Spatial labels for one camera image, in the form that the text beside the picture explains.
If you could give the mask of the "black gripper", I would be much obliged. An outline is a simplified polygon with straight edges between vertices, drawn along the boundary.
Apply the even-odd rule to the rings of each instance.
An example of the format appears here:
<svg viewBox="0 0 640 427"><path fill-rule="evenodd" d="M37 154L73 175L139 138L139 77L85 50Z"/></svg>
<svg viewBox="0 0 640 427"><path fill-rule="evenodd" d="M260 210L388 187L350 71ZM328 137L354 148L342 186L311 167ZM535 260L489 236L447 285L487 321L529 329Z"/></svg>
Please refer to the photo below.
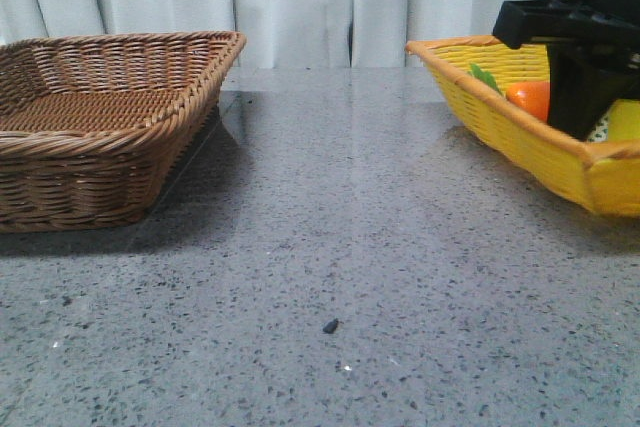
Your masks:
<svg viewBox="0 0 640 427"><path fill-rule="evenodd" d="M639 0L505 1L492 35L512 49L576 43L547 47L547 123L575 139L614 102L639 98Z"/></svg>

